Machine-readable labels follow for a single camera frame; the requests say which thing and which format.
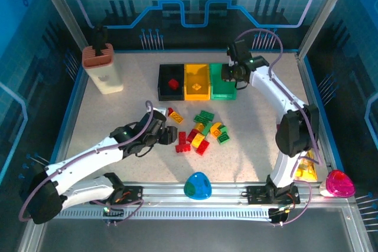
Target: red cube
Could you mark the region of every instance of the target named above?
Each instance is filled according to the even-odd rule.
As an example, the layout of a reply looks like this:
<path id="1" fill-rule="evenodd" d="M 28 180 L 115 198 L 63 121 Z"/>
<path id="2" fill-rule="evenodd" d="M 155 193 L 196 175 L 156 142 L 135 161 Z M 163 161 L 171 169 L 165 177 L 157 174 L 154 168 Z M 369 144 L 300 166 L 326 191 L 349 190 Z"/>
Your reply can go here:
<path id="1" fill-rule="evenodd" d="M 180 86 L 180 84 L 178 84 L 178 81 L 175 79 L 170 79 L 168 82 L 168 85 L 174 91 L 176 91 L 178 87 Z"/>

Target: green tray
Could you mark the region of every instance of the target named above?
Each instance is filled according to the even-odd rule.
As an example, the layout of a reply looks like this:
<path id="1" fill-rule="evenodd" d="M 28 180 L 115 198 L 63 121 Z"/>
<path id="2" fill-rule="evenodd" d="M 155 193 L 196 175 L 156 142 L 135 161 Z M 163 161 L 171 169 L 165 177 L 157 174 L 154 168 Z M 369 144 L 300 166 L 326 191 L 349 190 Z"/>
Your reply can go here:
<path id="1" fill-rule="evenodd" d="M 212 63 L 210 65 L 210 81 L 212 100 L 235 100 L 236 92 L 234 82 L 225 82 L 220 74 L 222 69 L 221 63 Z"/>

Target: robotic arm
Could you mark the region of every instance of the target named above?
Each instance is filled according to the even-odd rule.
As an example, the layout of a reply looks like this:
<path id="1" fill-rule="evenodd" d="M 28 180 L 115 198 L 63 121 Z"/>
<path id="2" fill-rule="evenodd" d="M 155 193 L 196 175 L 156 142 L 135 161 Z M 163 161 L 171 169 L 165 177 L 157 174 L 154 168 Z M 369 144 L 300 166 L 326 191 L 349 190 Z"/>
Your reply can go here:
<path id="1" fill-rule="evenodd" d="M 279 148 L 278 159 L 273 172 L 267 177 L 266 194 L 270 202 L 280 200 L 287 193 L 296 192 L 292 172 L 298 167 L 298 158 L 312 148 L 309 131 L 298 106 L 311 122 L 315 139 L 318 138 L 319 112 L 315 105 L 307 106 L 295 97 L 277 78 L 269 63 L 262 57 L 253 58 L 244 40 L 236 41 L 227 49 L 230 63 L 222 66 L 221 76 L 224 81 L 234 81 L 235 88 L 245 89 L 248 84 L 257 88 L 276 110 L 276 143 Z"/>
<path id="2" fill-rule="evenodd" d="M 132 201 L 130 198 L 141 197 L 141 188 L 127 188 L 127 198 L 125 198 L 126 188 L 121 180 L 114 174 L 108 173 L 95 179 L 81 181 L 86 176 L 92 174 L 98 169 L 121 161 L 129 155 L 144 156 L 155 144 L 169 145 L 177 139 L 177 128 L 165 126 L 167 118 L 157 109 L 153 109 L 152 120 L 137 139 L 127 145 L 117 147 L 123 142 L 131 140 L 146 126 L 150 112 L 139 122 L 130 123 L 118 127 L 108 137 L 103 139 L 94 147 L 80 153 L 65 161 L 55 163 L 43 168 L 39 163 L 34 165 L 27 173 L 24 183 L 19 192 L 21 199 L 25 200 L 30 193 L 46 177 L 51 176 L 58 171 L 58 174 L 46 182 L 37 193 L 32 196 L 27 206 L 27 211 L 36 224 L 42 224 L 54 218 L 61 210 L 68 207 L 89 202 L 93 200 L 102 200 L 104 204 L 117 205 L 126 204 Z M 138 155 L 143 148 L 149 148 L 142 155 Z M 77 157 L 86 155 L 84 158 L 77 160 L 74 164 L 67 167 L 66 170 L 60 168 L 75 160 Z"/>

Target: speckled tabletop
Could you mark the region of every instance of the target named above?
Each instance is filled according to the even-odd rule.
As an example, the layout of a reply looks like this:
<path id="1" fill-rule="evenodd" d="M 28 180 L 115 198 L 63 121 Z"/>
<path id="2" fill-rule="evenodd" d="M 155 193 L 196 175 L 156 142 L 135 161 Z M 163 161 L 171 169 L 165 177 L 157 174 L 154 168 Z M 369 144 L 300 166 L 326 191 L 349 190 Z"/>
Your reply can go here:
<path id="1" fill-rule="evenodd" d="M 272 62 L 277 54 L 265 54 Z M 275 144 L 276 113 L 258 90 L 248 87 L 235 101 L 159 102 L 157 95 L 159 65 L 165 63 L 228 63 L 225 53 L 156 53 L 116 54 L 122 70 L 124 90 L 102 95 L 91 79 L 85 90 L 68 155 L 76 155 L 104 139 L 118 126 L 139 121 L 146 112 L 145 100 L 154 106 L 173 107 L 184 121 L 179 131 L 193 128 L 193 118 L 201 110 L 215 113 L 214 122 L 222 122 L 231 141 L 219 145 L 210 135 L 208 149 L 199 156 L 192 149 L 177 154 L 174 145 L 156 145 L 143 158 L 130 156 L 111 164 L 89 177 L 115 172 L 123 181 L 184 182 L 197 171 L 211 182 L 265 181 L 277 159 Z M 301 100 L 307 101 L 294 54 L 284 54 L 275 73 Z M 325 168 L 317 169 L 318 179 L 327 176 Z"/>

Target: green lego brick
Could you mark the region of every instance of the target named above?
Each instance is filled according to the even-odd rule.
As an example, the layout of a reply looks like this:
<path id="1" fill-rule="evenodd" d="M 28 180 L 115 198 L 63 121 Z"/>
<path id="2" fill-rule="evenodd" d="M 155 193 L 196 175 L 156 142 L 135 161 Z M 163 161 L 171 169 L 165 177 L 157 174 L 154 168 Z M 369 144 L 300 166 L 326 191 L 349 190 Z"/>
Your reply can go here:
<path id="1" fill-rule="evenodd" d="M 225 127 L 225 125 L 219 126 L 218 129 L 221 131 L 221 133 L 227 133 L 227 127 Z"/>
<path id="2" fill-rule="evenodd" d="M 204 126 L 208 124 L 208 120 L 200 115 L 196 115 L 194 118 L 194 122 L 202 123 Z"/>
<path id="3" fill-rule="evenodd" d="M 220 135 L 217 140 L 218 140 L 219 144 L 222 145 L 222 144 L 226 143 L 227 141 L 229 141 L 230 137 L 227 135 L 227 133 L 224 133 L 224 134 Z"/>
<path id="4" fill-rule="evenodd" d="M 201 110 L 200 116 L 202 116 L 203 118 L 206 118 L 209 121 L 213 121 L 215 114 Z"/>
<path id="5" fill-rule="evenodd" d="M 212 123 L 208 123 L 206 126 L 205 126 L 205 129 L 203 129 L 203 131 L 202 131 L 202 135 L 204 135 L 204 136 L 206 136 L 209 132 L 210 132 L 210 128 L 212 127 Z"/>

